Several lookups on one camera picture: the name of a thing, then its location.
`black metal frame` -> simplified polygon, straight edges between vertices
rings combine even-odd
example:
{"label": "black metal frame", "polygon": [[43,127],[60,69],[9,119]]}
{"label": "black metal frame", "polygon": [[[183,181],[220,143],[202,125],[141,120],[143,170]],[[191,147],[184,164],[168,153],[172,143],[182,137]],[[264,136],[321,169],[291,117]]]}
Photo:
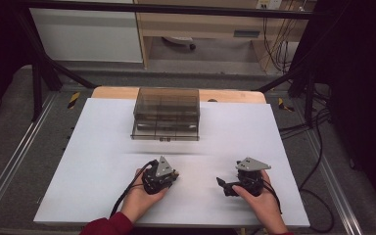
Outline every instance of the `black metal frame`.
{"label": "black metal frame", "polygon": [[[162,14],[184,14],[184,15],[207,15],[207,16],[229,16],[249,18],[274,18],[274,19],[295,19],[295,20],[322,20],[333,17],[332,12],[292,12],[292,11],[270,11],[259,9],[235,9],[217,7],[195,7],[195,6],[170,6],[153,4],[124,4],[124,3],[100,3],[100,2],[75,2],[75,1],[45,1],[45,0],[7,0],[12,19],[15,20],[19,30],[23,31],[28,38],[28,50],[33,63],[34,79],[34,118],[35,120],[42,111],[41,77],[47,83],[50,90],[60,90],[63,86],[56,71],[61,72],[87,88],[95,88],[97,85],[88,82],[72,71],[53,61],[45,52],[39,35],[25,17],[25,11],[29,8],[59,9],[59,10],[80,10],[80,11],[103,11],[103,12],[134,12],[134,13],[162,13]],[[259,88],[255,91],[266,92],[271,88],[295,77],[301,73],[302,68],[291,70],[279,79]]]}

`person's right hand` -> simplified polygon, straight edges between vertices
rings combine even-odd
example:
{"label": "person's right hand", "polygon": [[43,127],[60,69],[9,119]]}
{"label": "person's right hand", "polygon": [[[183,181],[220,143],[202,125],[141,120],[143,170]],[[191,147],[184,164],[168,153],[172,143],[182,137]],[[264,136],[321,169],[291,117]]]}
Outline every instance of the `person's right hand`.
{"label": "person's right hand", "polygon": [[[265,170],[261,171],[263,179],[270,183]],[[246,189],[241,186],[233,186],[233,190],[242,197],[255,212],[258,221],[265,227],[269,234],[281,234],[288,232],[285,222],[280,215],[279,206],[274,196],[265,188],[257,197],[251,195]]]}

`metal bar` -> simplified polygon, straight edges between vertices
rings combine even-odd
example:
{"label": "metal bar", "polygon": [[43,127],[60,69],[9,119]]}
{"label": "metal bar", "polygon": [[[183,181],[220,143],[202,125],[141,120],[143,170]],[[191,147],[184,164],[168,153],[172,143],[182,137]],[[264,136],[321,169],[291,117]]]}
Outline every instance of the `metal bar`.
{"label": "metal bar", "polygon": [[30,145],[32,144],[36,134],[38,133],[39,129],[41,128],[44,120],[47,118],[49,111],[53,105],[55,98],[58,96],[58,92],[51,92],[44,105],[43,105],[43,112],[41,116],[38,118],[36,122],[33,122],[23,139],[21,140],[17,150],[11,156],[10,160],[8,161],[5,169],[2,171],[0,176],[0,201],[5,194],[9,184],[11,183],[12,179],[14,178],[15,173],[17,172],[19,166],[23,162],[24,156],[28,151]]}
{"label": "metal bar", "polygon": [[[296,99],[292,99],[294,103],[295,110],[298,112],[298,115],[301,121],[305,122],[304,107]],[[319,156],[319,139],[313,129],[310,129],[306,132],[308,139],[310,141],[310,147],[313,151],[313,156],[317,159]],[[347,200],[347,197],[341,188],[341,185],[335,176],[335,173],[332,167],[328,163],[328,158],[325,154],[322,155],[322,161],[319,165],[322,175],[325,179],[325,183],[328,187],[329,193],[331,194],[332,200],[335,203],[335,207],[343,221],[343,224],[347,230],[348,234],[352,235],[361,235],[362,230],[358,224],[358,220],[353,214],[353,209],[350,206],[350,203]]]}
{"label": "metal bar", "polygon": [[176,6],[157,4],[128,4],[128,3],[101,3],[76,1],[46,1],[46,0],[17,0],[17,4],[28,8],[101,11],[101,12],[135,12],[135,13],[165,13],[184,15],[210,15],[252,18],[276,18],[315,20],[332,17],[331,13],[273,11],[259,9],[237,9],[197,6]]}

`white tabletop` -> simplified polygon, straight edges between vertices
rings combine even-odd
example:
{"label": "white tabletop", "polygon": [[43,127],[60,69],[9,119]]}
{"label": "white tabletop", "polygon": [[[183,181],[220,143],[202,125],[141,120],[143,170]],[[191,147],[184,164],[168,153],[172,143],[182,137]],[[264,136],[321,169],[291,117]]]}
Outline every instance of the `white tabletop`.
{"label": "white tabletop", "polygon": [[136,168],[165,156],[180,175],[137,226],[247,227],[259,225],[239,197],[217,185],[238,181],[236,161],[251,157],[267,171],[290,227],[307,215],[269,105],[200,103],[200,140],[132,140],[135,100],[88,99],[34,221],[82,225],[108,217]]}

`red sleeve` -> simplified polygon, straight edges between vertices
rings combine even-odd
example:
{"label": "red sleeve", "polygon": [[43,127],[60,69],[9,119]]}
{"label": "red sleeve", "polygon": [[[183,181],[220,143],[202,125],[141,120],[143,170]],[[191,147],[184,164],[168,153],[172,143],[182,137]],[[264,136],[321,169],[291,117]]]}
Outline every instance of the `red sleeve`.
{"label": "red sleeve", "polygon": [[89,222],[80,235],[125,235],[132,228],[132,222],[123,213],[117,212],[110,219],[99,218]]}

